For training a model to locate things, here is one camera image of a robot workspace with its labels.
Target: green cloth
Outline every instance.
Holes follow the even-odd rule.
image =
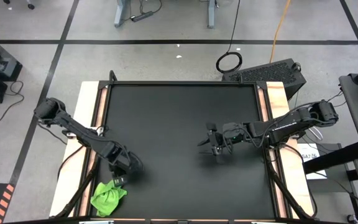
[[[114,186],[111,180],[108,184],[99,183],[91,197],[91,204],[98,210],[97,216],[110,215],[118,205],[118,201],[127,195],[127,191]]]

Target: cable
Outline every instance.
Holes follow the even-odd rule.
[[[22,84],[18,91],[14,91],[14,90],[12,89],[12,87],[13,87],[13,85],[14,85],[15,83],[21,83],[21,84]],[[15,81],[15,82],[13,82],[13,83],[11,84],[11,86],[9,87],[9,89],[11,90],[11,92],[13,92],[13,94],[5,93],[5,95],[7,95],[7,96],[17,96],[17,95],[19,95],[19,96],[22,97],[22,99],[19,100],[19,101],[17,101],[16,103],[11,104],[11,105],[6,109],[6,111],[2,114],[2,116],[1,116],[1,118],[0,118],[0,121],[2,121],[2,119],[4,119],[6,113],[9,111],[9,109],[11,109],[11,108],[12,108],[14,105],[16,105],[16,104],[21,103],[21,102],[24,100],[24,96],[20,94],[20,92],[21,92],[22,89],[23,89],[23,86],[24,86],[24,83],[23,83],[22,81]]]
[[[358,197],[356,197],[352,192],[348,191],[348,190],[347,190],[341,183],[339,183],[337,180],[328,178],[328,177],[327,177],[326,175],[324,175],[324,174],[320,174],[320,173],[317,173],[317,172],[314,172],[314,173],[315,173],[315,174],[318,174],[318,175],[321,175],[321,176],[327,178],[328,180],[337,183],[342,189],[344,189],[344,190],[346,191],[346,193],[348,193],[348,194],[350,195],[350,197],[352,197],[352,198],[358,200]]]
[[[285,15],[287,14],[287,10],[288,10],[288,7],[290,6],[290,3],[291,3],[291,0],[287,0],[287,3],[286,3],[285,8],[284,8],[284,13],[283,13],[283,15],[281,16],[280,23],[278,23],[278,27],[277,27],[276,33],[274,34],[272,54],[270,55],[269,63],[272,63],[272,61],[273,61],[274,50],[275,50],[275,48],[276,48],[276,40],[277,40],[278,31],[280,30],[280,27],[281,27],[281,25],[282,25],[282,23],[283,23],[283,21],[284,21],[284,17],[285,17]]]
[[[237,5],[237,11],[236,11],[236,18],[234,19],[234,26],[233,26],[233,32],[231,34],[231,38],[230,38],[230,44],[229,44],[229,49],[227,50],[226,53],[224,53],[221,57],[218,58],[218,60],[216,61],[216,64],[215,64],[215,67],[216,69],[220,72],[220,73],[229,73],[229,72],[235,72],[237,71],[238,69],[240,69],[241,65],[242,65],[242,56],[239,52],[230,52],[230,48],[231,48],[231,44],[233,42],[233,37],[234,37],[234,31],[236,29],[236,24],[237,24],[237,17],[239,15],[239,8],[240,8],[240,1],[241,0],[238,0],[239,3]],[[239,58],[239,63],[232,69],[229,69],[229,70],[222,70],[220,68],[220,63],[221,63],[221,60],[224,59],[226,56],[228,55],[235,55]]]
[[[316,145],[322,147],[323,149],[329,151],[329,152],[334,152],[335,150],[331,150],[331,149],[327,149],[326,147],[324,147],[322,144],[319,144],[317,143],[316,141],[314,141],[313,139],[311,139],[309,136],[308,136],[308,133],[305,133],[305,136],[310,140],[312,141],[313,143],[315,143]]]
[[[161,0],[159,1],[160,1],[160,7],[156,11],[152,11],[153,13],[158,12],[162,8],[162,1]],[[145,14],[145,12],[143,11],[143,0],[139,0],[139,2],[140,2],[139,11],[141,14]]]
[[[132,17],[132,0],[129,0],[129,18],[124,19],[124,22],[128,21],[129,19],[131,19],[131,17]]]
[[[49,134],[51,134],[53,137],[57,138],[59,141],[61,141],[63,144],[67,145],[67,143],[65,141],[63,141],[61,138],[59,138],[57,135],[55,135],[53,132],[51,132],[51,130],[49,130],[48,128],[43,127],[39,122],[37,123],[38,127],[46,130],[47,132],[49,132]]]
[[[285,146],[286,146],[286,147],[289,147],[290,149],[292,149],[293,151],[295,151],[295,152],[298,154],[298,156],[301,157],[301,159],[302,159],[302,164],[304,163],[304,162],[303,162],[303,157],[302,157],[302,155],[300,154],[300,152],[299,152],[298,150],[296,150],[294,147],[289,146],[289,145],[287,145],[287,144],[285,144]],[[318,173],[318,172],[313,172],[313,173],[318,174],[318,175],[320,175],[320,176],[323,176],[323,177],[327,178],[328,180],[331,180],[331,181],[337,183],[342,189],[344,189],[344,190],[349,194],[350,197],[352,197],[352,198],[358,200],[358,197],[356,197],[352,192],[348,191],[348,190],[347,190],[341,183],[339,183],[337,180],[328,178],[326,175],[320,174],[320,173]]]
[[[319,137],[316,133],[314,133],[314,131],[312,130],[312,128],[314,129],[314,130],[316,130],[317,131],[317,133],[321,136],[321,137]],[[316,128],[316,127],[311,127],[311,128],[309,128],[308,129],[317,139],[319,139],[320,141],[322,141],[323,139],[324,139],[324,137],[323,137],[323,134],[321,134],[321,132]]]
[[[345,103],[346,103],[346,101],[345,101],[345,102],[343,102],[343,103],[341,103],[340,105],[336,105],[336,106],[334,106],[334,107],[340,107],[340,106],[343,106]]]
[[[298,156],[301,158],[302,160],[302,164],[304,163],[304,160],[303,160],[303,157],[302,155],[300,154],[300,152],[298,150],[296,150],[294,147],[288,145],[287,143],[283,144],[285,147],[288,147],[290,149],[292,149],[293,151],[295,151]],[[312,217],[316,217],[317,213],[318,213],[318,207],[317,207],[317,203],[316,203],[316,200],[314,199],[314,196],[313,194],[311,193],[311,190],[310,190],[310,187],[309,187],[309,183],[307,182],[306,180],[306,185],[308,186],[308,191],[309,191],[309,195],[311,197],[311,200],[313,201],[313,205],[314,205],[314,213],[312,214]]]
[[[109,127],[108,126],[106,126],[106,125],[101,125],[101,126],[99,126],[99,127],[97,127],[96,128],[96,131],[98,131],[99,130],[99,128],[103,128],[103,132],[100,134],[100,135],[102,135],[102,134],[105,134],[106,132],[108,132],[109,131]],[[69,160],[71,157],[73,157],[77,152],[79,152],[82,148],[83,148],[84,146],[80,146],[77,150],[75,150],[73,153],[71,153],[63,162],[62,162],[62,164],[60,165],[60,167],[59,167],[59,170],[58,170],[58,172],[57,172],[57,179],[59,179],[59,175],[60,175],[60,171],[62,170],[62,168],[63,168],[63,166],[65,165],[65,163],[67,162],[67,160]]]
[[[69,160],[71,157],[73,157],[77,152],[79,152],[84,146],[80,146],[77,150],[75,150],[73,153],[71,153],[63,162],[60,164],[59,170],[57,172],[57,179],[59,179],[60,171],[62,170],[63,166]]]
[[[266,137],[267,131],[268,131],[273,125],[275,125],[275,124],[281,122],[282,120],[284,120],[292,111],[295,111],[295,110],[297,110],[297,109],[299,109],[299,108],[301,108],[301,107],[303,107],[303,106],[310,106],[310,105],[315,104],[315,103],[319,103],[319,102],[318,102],[318,101],[315,101],[315,102],[311,102],[311,103],[304,103],[304,104],[302,104],[302,105],[299,105],[299,106],[293,108],[292,110],[290,110],[289,112],[287,112],[285,115],[281,116],[280,119],[277,119],[277,118],[274,119],[275,122],[272,123],[271,125],[269,125],[269,126],[266,128],[266,130],[264,131],[264,133],[263,133],[263,135],[262,135],[262,139],[261,139],[260,145],[259,145],[257,148],[260,148],[260,147],[261,147],[261,145],[263,144],[263,141],[264,141],[264,139],[265,139],[265,137]]]
[[[316,147],[311,146],[303,137],[302,137],[302,139],[305,141],[305,143],[306,143],[310,148],[316,149],[317,151],[319,151],[319,152],[321,152],[321,153],[327,154],[327,152],[324,152],[324,151],[322,151],[322,150],[320,150],[320,149],[318,149],[318,148],[316,148]]]
[[[329,100],[327,100],[327,102],[330,102],[332,99],[334,99],[335,97],[338,97],[338,96],[342,96],[343,95],[343,92],[342,90],[335,96],[331,97]]]
[[[296,103],[298,102],[298,95],[299,95],[299,90],[296,92],[295,106],[294,107],[296,107]]]

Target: white paper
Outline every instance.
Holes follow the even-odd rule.
[[[305,162],[320,156],[319,151],[316,148],[317,148],[316,144],[298,144],[298,150],[302,154],[303,161]],[[318,171],[317,173],[327,175],[325,170]],[[327,179],[327,178],[323,177],[322,175],[312,173],[306,175],[306,179],[316,180],[316,179]]]

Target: black cable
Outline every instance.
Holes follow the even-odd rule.
[[[298,102],[298,95],[299,95],[299,90],[296,92],[296,98],[295,98],[295,105],[294,105],[294,107],[296,107],[296,103]]]
[[[345,102],[343,102],[343,103],[341,103],[340,105],[336,105],[336,106],[334,106],[334,107],[339,107],[339,106],[342,106],[342,105],[344,105],[346,103],[346,101]]]
[[[54,134],[53,132],[51,132],[51,130],[49,130],[46,127],[43,127],[39,122],[37,123],[38,127],[46,130],[47,132],[49,132],[49,134],[51,134],[53,137],[57,138],[59,141],[61,141],[63,144],[67,145],[67,143],[65,141],[63,141],[61,138],[59,138],[56,134]]]
[[[60,164],[59,170],[57,172],[57,179],[59,179],[60,171],[62,170],[63,166],[66,164],[67,160],[69,160],[71,157],[73,157],[77,152],[79,152],[84,146],[80,146],[77,150],[75,150],[73,153],[71,153],[63,162]]]
[[[285,144],[283,144],[283,145],[284,145],[285,147],[288,147],[288,148],[292,149],[293,151],[295,151],[295,152],[298,154],[298,156],[301,158],[302,164],[305,163],[304,160],[303,160],[303,157],[302,157],[301,153],[300,153],[298,150],[296,150],[294,147],[288,145],[287,143],[285,143]],[[310,190],[310,187],[309,187],[309,183],[308,183],[307,180],[306,180],[306,185],[308,186],[309,194],[310,194],[311,200],[313,201],[313,204],[314,204],[314,213],[312,214],[312,217],[314,218],[314,217],[316,217],[317,212],[318,212],[317,203],[316,203],[316,200],[314,199],[313,194],[311,193],[311,190]]]
[[[97,127],[96,128],[96,131],[98,131],[99,130],[99,128],[103,128],[103,132],[101,133],[101,135],[102,134],[105,134],[106,132],[108,132],[109,131],[109,127],[108,126],[106,126],[106,125],[101,125],[101,126],[99,126],[99,127]],[[84,146],[80,146],[77,150],[75,150],[73,153],[71,153],[63,162],[62,162],[62,164],[60,165],[60,167],[59,167],[59,170],[58,170],[58,172],[57,172],[57,179],[59,179],[59,175],[60,175],[60,171],[61,171],[61,169],[63,168],[63,166],[65,165],[65,163],[67,162],[67,160],[69,160],[71,157],[73,157],[77,152],[79,152],[81,149],[82,149],[82,147],[84,147]]]
[[[335,97],[338,97],[338,96],[342,96],[343,95],[343,92],[342,90],[335,96],[331,97],[329,100],[327,100],[327,102],[330,102],[332,99],[334,99]]]
[[[229,49],[227,50],[227,52],[226,52],[225,54],[223,54],[221,57],[218,58],[218,61],[216,61],[216,64],[215,64],[216,69],[217,69],[220,73],[223,73],[223,74],[229,73],[229,72],[235,72],[235,71],[237,71],[238,69],[240,69],[240,67],[241,67],[241,65],[242,65],[242,56],[241,56],[241,54],[240,54],[239,52],[229,52],[229,51],[230,51],[230,48],[231,48],[231,44],[232,44],[232,42],[233,42],[234,31],[235,31],[235,29],[236,29],[237,17],[238,17],[238,15],[239,15],[240,1],[241,1],[241,0],[239,0],[239,3],[238,3],[238,5],[237,5],[236,18],[234,19],[234,26],[233,26],[233,32],[232,32],[232,34],[231,34]],[[222,60],[223,58],[225,58],[226,56],[228,56],[228,55],[236,55],[236,56],[239,58],[239,63],[238,63],[234,68],[232,68],[232,69],[222,70],[222,69],[219,67],[219,65],[220,65],[220,63],[221,63],[221,60]]]
[[[320,173],[317,173],[317,172],[314,172],[315,174],[318,174],[318,175],[321,175],[325,178],[327,178],[328,180],[331,180],[335,183],[337,183],[342,189],[344,189],[346,191],[346,193],[348,193],[352,198],[358,200],[358,197],[356,197],[352,192],[348,191],[341,183],[339,183],[337,180],[334,180],[334,179],[331,179],[331,178],[328,178],[326,175],[324,174],[320,174]]]
[[[21,83],[21,84],[22,84],[18,91],[14,91],[14,90],[12,89],[12,87],[13,87],[13,85],[14,85],[15,83]],[[24,95],[20,94],[20,92],[21,92],[22,89],[23,89],[23,86],[24,86],[24,83],[23,83],[22,81],[15,81],[15,82],[13,82],[13,83],[11,84],[11,86],[9,87],[9,89],[11,90],[11,92],[13,92],[13,94],[5,93],[5,95],[7,95],[7,96],[17,96],[17,95],[19,95],[19,96],[22,97],[22,99],[19,100],[19,101],[17,101],[16,103],[11,104],[11,105],[5,110],[5,112],[2,114],[2,116],[1,116],[1,118],[0,118],[0,121],[2,121],[2,119],[4,119],[6,113],[9,111],[9,109],[11,109],[11,108],[12,108],[14,105],[16,105],[16,104],[21,103],[21,102],[24,100]]]
[[[322,144],[317,143],[316,141],[314,141],[313,139],[311,139],[311,138],[308,136],[308,133],[305,133],[305,136],[306,136],[310,141],[312,141],[312,142],[315,143],[316,145],[322,147],[323,149],[325,149],[325,150],[327,150],[327,151],[329,151],[329,152],[334,152],[334,151],[335,151],[335,150],[332,150],[332,149],[327,149],[327,148],[324,147]]]
[[[132,0],[129,0],[129,18],[128,19],[124,19],[124,22],[125,21],[128,21],[129,19],[131,19],[132,17]]]
[[[289,112],[287,112],[285,115],[279,117],[279,119],[275,118],[275,119],[274,119],[275,122],[272,123],[271,125],[269,125],[269,126],[266,128],[266,130],[264,131],[264,133],[263,133],[263,135],[262,135],[261,142],[260,142],[259,146],[257,146],[257,148],[260,148],[260,147],[261,147],[261,145],[262,145],[263,142],[264,142],[264,139],[266,138],[267,131],[269,131],[269,129],[270,129],[273,125],[275,125],[275,124],[281,122],[282,120],[284,120],[289,114],[291,114],[292,111],[295,111],[295,110],[297,110],[297,109],[299,109],[299,108],[301,108],[301,107],[309,106],[309,105],[312,105],[312,104],[315,104],[315,103],[319,103],[319,101],[315,101],[315,102],[311,102],[311,103],[304,103],[304,104],[302,104],[302,105],[299,105],[299,106],[293,108],[292,110],[290,110]]]
[[[317,151],[322,152],[323,154],[327,154],[327,153],[328,153],[328,152],[324,152],[324,151],[318,149],[317,147],[311,146],[303,137],[302,137],[302,139],[305,141],[305,143],[306,143],[310,148],[316,149]]]
[[[158,12],[162,8],[162,1],[161,0],[159,1],[160,1],[160,7],[156,11],[152,11],[153,14]],[[139,11],[141,14],[144,14],[145,12],[143,11],[143,0],[139,0],[139,2],[140,2]]]
[[[294,151],[298,154],[298,156],[300,156],[300,157],[302,158],[302,163],[303,163],[303,157],[302,157],[302,155],[299,153],[298,150],[296,150],[294,147],[291,147],[291,146],[289,146],[289,145],[287,145],[287,144],[285,144],[285,146],[286,146],[286,147],[289,147],[289,148],[292,149],[292,150],[294,150]],[[314,172],[314,173],[315,173],[315,174],[318,174],[318,175],[320,175],[320,176],[323,176],[323,177],[327,178],[328,180],[334,181],[334,182],[337,183],[342,189],[344,189],[344,190],[349,194],[350,197],[352,197],[352,198],[358,200],[358,197],[356,197],[352,192],[348,191],[348,190],[347,190],[341,183],[339,183],[337,180],[328,178],[326,175],[320,174],[320,173],[318,173],[318,172]]]

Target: gray floor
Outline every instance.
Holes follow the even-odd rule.
[[[0,40],[59,40],[74,0],[25,0],[5,5],[0,1]],[[206,28],[207,4],[197,0],[162,0],[160,12],[143,21],[127,21],[115,28],[115,0],[79,0],[67,35],[68,40],[164,40],[229,39],[236,1],[218,0],[216,28]],[[358,1],[346,1],[358,26]],[[246,0],[241,2],[234,38],[272,40],[285,0]],[[158,1],[145,2],[145,11],[158,7]],[[132,14],[139,14],[139,2],[132,2]],[[279,33],[279,40],[357,40],[339,0],[293,0]],[[6,44],[24,69],[19,79],[25,83],[25,100],[10,110],[0,122],[0,183],[8,183],[32,118],[52,59],[55,44]],[[226,44],[149,45],[64,45],[48,96],[65,102],[69,113],[75,109],[82,81],[105,80],[114,70],[119,80],[214,80],[221,79],[215,62]],[[233,45],[239,51],[243,68],[267,63],[271,45]],[[358,72],[358,45],[277,45],[274,60],[293,58],[301,63],[307,84],[300,90],[297,104],[328,99],[339,92],[338,77]],[[224,68],[235,62],[227,58]],[[0,115],[18,96],[7,96]],[[343,96],[333,100],[344,102]],[[347,106],[337,108],[337,125],[320,129],[326,143],[346,146],[358,140]],[[55,133],[60,129],[53,128]],[[57,169],[64,145],[37,128],[5,222],[47,218],[56,186]],[[353,213],[349,196],[343,193],[316,194],[318,217],[345,221]]]

